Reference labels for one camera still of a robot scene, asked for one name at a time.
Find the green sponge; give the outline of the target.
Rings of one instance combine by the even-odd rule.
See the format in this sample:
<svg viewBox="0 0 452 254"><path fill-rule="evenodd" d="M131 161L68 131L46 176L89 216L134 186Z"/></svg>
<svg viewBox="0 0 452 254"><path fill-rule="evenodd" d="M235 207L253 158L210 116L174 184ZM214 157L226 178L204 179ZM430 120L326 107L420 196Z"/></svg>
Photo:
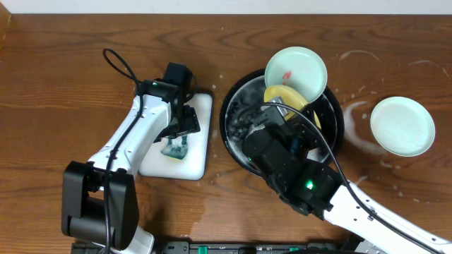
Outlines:
<svg viewBox="0 0 452 254"><path fill-rule="evenodd" d="M167 157L182 160L188 152L187 136L169 138L167 145L160 152Z"/></svg>

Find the yellow plate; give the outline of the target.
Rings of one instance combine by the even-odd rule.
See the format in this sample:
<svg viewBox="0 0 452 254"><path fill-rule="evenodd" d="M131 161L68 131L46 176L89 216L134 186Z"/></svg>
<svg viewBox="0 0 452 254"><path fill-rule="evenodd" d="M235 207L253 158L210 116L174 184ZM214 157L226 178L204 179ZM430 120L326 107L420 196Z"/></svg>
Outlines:
<svg viewBox="0 0 452 254"><path fill-rule="evenodd" d="M264 92L263 101L285 104L298 111L301 111L309 104L296 90L286 85L273 85L267 87Z"/></svg>

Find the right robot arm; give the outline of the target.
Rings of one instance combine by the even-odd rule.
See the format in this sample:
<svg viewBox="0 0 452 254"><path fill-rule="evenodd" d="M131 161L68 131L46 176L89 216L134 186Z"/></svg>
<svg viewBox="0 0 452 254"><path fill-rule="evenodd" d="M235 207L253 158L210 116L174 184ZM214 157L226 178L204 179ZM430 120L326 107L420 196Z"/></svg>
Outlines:
<svg viewBox="0 0 452 254"><path fill-rule="evenodd" d="M344 173L289 150L287 125L252 125L242 152L296 212L313 214L367 240L385 253L450 253L451 242L377 203Z"/></svg>

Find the light green plate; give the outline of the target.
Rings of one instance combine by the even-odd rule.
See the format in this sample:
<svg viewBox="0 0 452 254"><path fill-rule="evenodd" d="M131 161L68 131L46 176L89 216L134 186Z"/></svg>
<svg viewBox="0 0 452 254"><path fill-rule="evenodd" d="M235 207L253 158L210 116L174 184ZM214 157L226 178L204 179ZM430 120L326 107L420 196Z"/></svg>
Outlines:
<svg viewBox="0 0 452 254"><path fill-rule="evenodd" d="M430 113L407 97L388 97L372 110L371 132L385 150L401 156L415 157L434 143L436 128Z"/></svg>
<svg viewBox="0 0 452 254"><path fill-rule="evenodd" d="M326 88L328 71L316 52L306 47L288 47L271 57L264 80L267 87L286 85L308 102L314 102Z"/></svg>

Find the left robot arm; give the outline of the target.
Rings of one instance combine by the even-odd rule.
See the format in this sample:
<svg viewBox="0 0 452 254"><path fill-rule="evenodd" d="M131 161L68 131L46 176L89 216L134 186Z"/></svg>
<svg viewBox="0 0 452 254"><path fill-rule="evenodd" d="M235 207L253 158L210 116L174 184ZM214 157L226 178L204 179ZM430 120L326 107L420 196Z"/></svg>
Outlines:
<svg viewBox="0 0 452 254"><path fill-rule="evenodd" d="M64 170L61 231L95 243L103 253L151 253L154 236L139 224L135 177L151 145L200 130L186 104L191 82L137 83L131 109L108 142L87 162Z"/></svg>

